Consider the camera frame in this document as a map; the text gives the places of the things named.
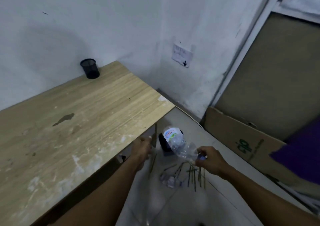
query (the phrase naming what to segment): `hand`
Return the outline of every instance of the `hand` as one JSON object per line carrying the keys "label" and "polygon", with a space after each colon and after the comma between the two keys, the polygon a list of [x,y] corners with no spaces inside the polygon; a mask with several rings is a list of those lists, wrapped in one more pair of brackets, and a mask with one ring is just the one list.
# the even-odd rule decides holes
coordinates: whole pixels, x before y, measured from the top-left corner
{"label": "hand", "polygon": [[208,147],[199,147],[197,149],[198,153],[201,153],[203,156],[207,156],[206,160],[195,161],[195,165],[198,167],[205,168],[209,173],[215,174],[221,177],[222,173],[230,168],[230,165],[224,160],[222,155],[218,150],[212,146]]}
{"label": "hand", "polygon": [[133,141],[131,157],[138,160],[138,171],[142,169],[144,162],[151,154],[151,138],[138,137]]}

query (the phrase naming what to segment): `cardboard box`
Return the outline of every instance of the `cardboard box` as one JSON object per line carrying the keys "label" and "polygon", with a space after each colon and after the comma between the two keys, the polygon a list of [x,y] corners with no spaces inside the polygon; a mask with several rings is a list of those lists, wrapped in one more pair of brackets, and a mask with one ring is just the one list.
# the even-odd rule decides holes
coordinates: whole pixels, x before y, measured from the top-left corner
{"label": "cardboard box", "polygon": [[204,128],[260,172],[278,179],[298,192],[320,198],[320,185],[298,177],[269,156],[286,143],[233,119],[214,107],[209,107],[206,111]]}

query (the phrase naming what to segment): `plastic water bottle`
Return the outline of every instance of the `plastic water bottle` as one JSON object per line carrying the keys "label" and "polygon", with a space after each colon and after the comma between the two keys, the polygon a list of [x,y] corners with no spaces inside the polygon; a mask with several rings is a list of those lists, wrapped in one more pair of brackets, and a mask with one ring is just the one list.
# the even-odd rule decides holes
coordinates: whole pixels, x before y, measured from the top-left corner
{"label": "plastic water bottle", "polygon": [[178,127],[168,126],[163,130],[162,134],[175,155],[188,161],[197,159],[198,153],[195,144],[190,143],[188,145]]}

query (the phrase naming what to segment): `desk surface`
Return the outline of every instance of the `desk surface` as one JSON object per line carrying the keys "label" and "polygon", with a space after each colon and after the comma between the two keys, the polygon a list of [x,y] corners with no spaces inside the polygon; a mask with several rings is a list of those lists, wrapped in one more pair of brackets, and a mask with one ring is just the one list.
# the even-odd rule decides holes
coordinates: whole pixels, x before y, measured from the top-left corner
{"label": "desk surface", "polygon": [[174,108],[119,62],[0,111],[0,221],[29,225]]}

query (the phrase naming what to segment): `tile floor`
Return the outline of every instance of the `tile floor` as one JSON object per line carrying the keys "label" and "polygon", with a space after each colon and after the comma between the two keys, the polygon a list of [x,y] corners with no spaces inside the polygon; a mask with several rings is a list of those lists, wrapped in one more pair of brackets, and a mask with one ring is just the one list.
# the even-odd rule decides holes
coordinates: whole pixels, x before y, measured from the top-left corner
{"label": "tile floor", "polygon": [[[246,163],[230,149],[221,144],[202,127],[195,123],[178,108],[174,108],[158,121],[158,133],[168,125],[179,127],[187,141],[199,146],[214,146],[228,163],[250,177],[261,186],[290,201],[303,210],[307,210],[294,198],[267,179],[264,175]],[[157,154],[151,174],[151,160],[146,161],[143,169],[134,179],[125,206],[119,216],[117,226],[136,225],[262,225],[253,211],[227,181],[206,172],[206,188],[200,187],[196,172],[196,191],[194,183],[187,186],[189,164],[184,164],[179,179],[184,180],[182,187],[168,188],[159,179],[165,168],[173,174],[182,163],[177,156],[165,157],[160,143],[153,151]]]}

